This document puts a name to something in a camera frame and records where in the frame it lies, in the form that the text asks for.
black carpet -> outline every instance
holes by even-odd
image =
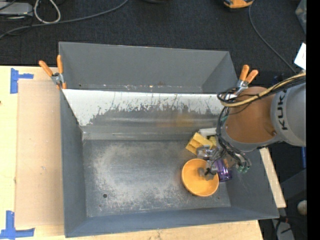
[[[63,22],[110,10],[125,0],[54,1],[59,4]],[[17,2],[34,5],[36,0]],[[114,11],[74,22],[41,25],[35,17],[1,17],[0,65],[38,66],[38,61],[44,60],[56,67],[60,41],[217,50],[230,52],[237,76],[248,64],[259,70],[252,85],[270,87],[275,77],[288,78],[301,69],[293,63],[301,44],[307,43],[295,13],[298,4],[293,0],[255,0],[250,10],[229,11],[218,0],[169,0],[161,4],[128,0]],[[57,17],[48,0],[43,0],[37,11],[45,21]],[[270,154],[280,183],[303,169],[298,147],[277,143],[270,146]],[[267,230],[261,224],[265,239],[270,235]]]

cardboard sheet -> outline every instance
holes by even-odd
[[[15,224],[63,224],[59,91],[50,79],[18,87]]]

bin floor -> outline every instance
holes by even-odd
[[[184,187],[182,167],[195,158],[185,149],[187,143],[85,140],[87,216],[231,206],[224,182],[208,197]]]

orange bowl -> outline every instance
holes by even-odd
[[[195,158],[185,163],[182,168],[181,177],[185,188],[199,197],[208,197],[215,193],[219,186],[219,177],[216,174],[213,179],[206,180],[198,173],[199,168],[206,170],[206,161]]]

blue tape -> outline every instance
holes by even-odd
[[[11,68],[11,79],[10,79],[10,93],[17,94],[18,93],[18,80],[19,79],[33,79],[33,74],[19,74],[18,70]]]
[[[307,168],[307,147],[301,147],[301,160],[302,160],[302,168]]]
[[[5,218],[5,229],[1,230],[0,239],[15,240],[16,238],[33,237],[35,229],[16,230],[15,228],[15,213],[7,210]]]

